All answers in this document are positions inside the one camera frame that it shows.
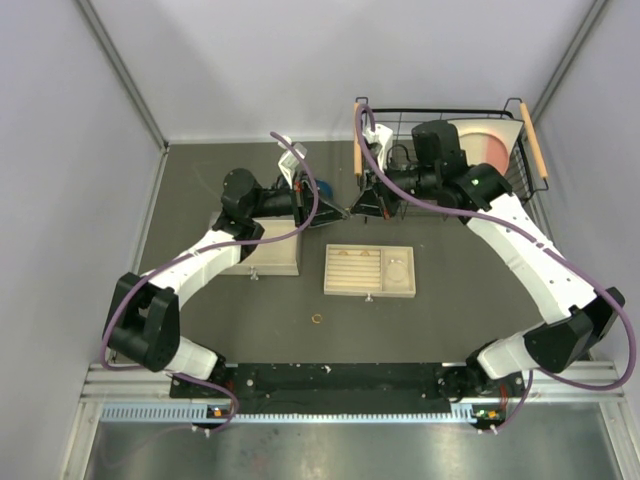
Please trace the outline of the beige jewelry tray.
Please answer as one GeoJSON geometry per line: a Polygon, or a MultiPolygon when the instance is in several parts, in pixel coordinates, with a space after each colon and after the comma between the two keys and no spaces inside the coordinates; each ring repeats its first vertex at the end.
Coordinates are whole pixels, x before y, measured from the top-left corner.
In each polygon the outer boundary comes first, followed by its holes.
{"type": "Polygon", "coordinates": [[[414,251],[408,246],[328,244],[325,295],[414,298],[414,251]]]}

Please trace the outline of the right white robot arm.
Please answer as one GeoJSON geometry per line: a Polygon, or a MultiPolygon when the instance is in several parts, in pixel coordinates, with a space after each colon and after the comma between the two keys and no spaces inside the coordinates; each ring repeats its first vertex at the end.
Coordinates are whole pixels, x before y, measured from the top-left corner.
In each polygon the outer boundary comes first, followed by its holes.
{"type": "Polygon", "coordinates": [[[458,131],[447,121],[419,125],[418,164],[393,170],[387,155],[393,132],[374,119],[354,121],[355,142],[382,194],[458,218],[481,238],[524,286],[541,316],[537,325],[493,340],[470,355],[466,380],[487,396],[506,376],[539,370],[556,381],[598,390],[564,377],[564,371],[599,343],[616,321],[634,331],[624,297],[569,262],[530,219],[504,176],[492,165],[468,165],[458,131]]]}

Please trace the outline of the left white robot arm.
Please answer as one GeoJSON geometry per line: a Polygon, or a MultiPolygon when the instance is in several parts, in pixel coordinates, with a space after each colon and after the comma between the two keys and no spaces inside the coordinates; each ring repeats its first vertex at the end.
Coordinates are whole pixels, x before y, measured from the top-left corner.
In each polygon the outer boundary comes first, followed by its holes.
{"type": "Polygon", "coordinates": [[[182,336],[180,310],[217,275],[269,243],[260,219],[290,216],[293,236],[307,227],[347,218],[347,211],[325,195],[306,173],[292,185],[278,180],[265,188],[247,169],[223,181],[222,210],[206,234],[167,264],[144,275],[127,273],[116,283],[101,350],[119,353],[151,372],[192,377],[205,396],[226,387],[223,357],[182,336]]]}

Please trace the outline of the beige jewelry box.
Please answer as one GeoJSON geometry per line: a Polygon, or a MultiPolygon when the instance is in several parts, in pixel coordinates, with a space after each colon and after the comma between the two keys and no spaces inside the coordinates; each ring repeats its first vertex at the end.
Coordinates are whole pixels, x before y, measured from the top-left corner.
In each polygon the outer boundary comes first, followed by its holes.
{"type": "MultiPolygon", "coordinates": [[[[256,219],[264,228],[263,239],[279,237],[296,229],[292,217],[267,217],[256,219]]],[[[222,275],[298,276],[301,263],[300,237],[292,236],[279,242],[261,244],[244,261],[227,268],[222,275]]]]}

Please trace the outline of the cream and pink plate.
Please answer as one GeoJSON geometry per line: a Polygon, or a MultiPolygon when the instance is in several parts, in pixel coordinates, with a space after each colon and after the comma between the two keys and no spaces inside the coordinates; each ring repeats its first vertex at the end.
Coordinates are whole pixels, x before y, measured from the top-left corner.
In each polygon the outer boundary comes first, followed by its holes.
{"type": "Polygon", "coordinates": [[[502,118],[452,119],[469,166],[488,164],[505,176],[523,122],[502,118]]]}

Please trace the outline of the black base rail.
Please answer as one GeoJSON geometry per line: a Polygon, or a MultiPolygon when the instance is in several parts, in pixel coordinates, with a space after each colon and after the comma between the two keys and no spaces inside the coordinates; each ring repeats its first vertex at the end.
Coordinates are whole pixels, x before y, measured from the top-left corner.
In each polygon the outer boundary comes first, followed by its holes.
{"type": "Polygon", "coordinates": [[[208,380],[241,401],[369,392],[414,392],[423,399],[511,399],[525,386],[518,373],[488,380],[468,372],[464,364],[441,363],[240,363],[216,367],[208,380]]]}

